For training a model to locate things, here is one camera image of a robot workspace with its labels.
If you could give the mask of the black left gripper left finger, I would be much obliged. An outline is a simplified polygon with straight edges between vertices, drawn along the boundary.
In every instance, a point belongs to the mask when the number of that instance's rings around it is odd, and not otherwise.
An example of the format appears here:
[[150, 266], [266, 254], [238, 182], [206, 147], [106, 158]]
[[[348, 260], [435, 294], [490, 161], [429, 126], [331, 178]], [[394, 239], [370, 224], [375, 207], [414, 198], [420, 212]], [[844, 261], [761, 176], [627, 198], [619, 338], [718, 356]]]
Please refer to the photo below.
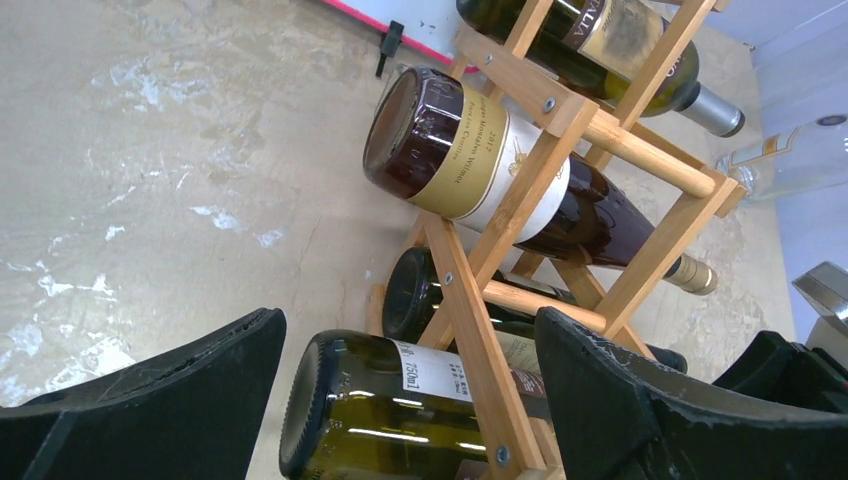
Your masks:
[[1, 411], [5, 479], [242, 479], [286, 337], [257, 309], [191, 343]]

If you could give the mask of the clear square glass bottle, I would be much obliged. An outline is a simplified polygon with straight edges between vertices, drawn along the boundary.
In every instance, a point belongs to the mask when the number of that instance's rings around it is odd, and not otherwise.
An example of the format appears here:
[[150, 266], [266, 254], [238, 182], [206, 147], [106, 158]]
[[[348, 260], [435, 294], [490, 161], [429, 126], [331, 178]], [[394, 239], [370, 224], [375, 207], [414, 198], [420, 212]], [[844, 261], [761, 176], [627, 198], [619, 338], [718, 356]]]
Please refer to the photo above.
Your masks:
[[847, 116], [824, 116], [737, 149], [718, 159], [715, 168], [747, 190], [746, 202], [845, 184]]

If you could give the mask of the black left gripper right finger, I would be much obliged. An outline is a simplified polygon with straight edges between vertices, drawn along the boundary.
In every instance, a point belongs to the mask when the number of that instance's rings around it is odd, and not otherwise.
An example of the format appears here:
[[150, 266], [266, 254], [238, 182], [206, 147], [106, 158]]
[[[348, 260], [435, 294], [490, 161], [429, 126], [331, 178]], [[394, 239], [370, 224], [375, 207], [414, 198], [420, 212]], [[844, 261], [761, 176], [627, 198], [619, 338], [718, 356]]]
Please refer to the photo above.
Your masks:
[[535, 342], [570, 479], [843, 479], [847, 412], [743, 395], [545, 307]]

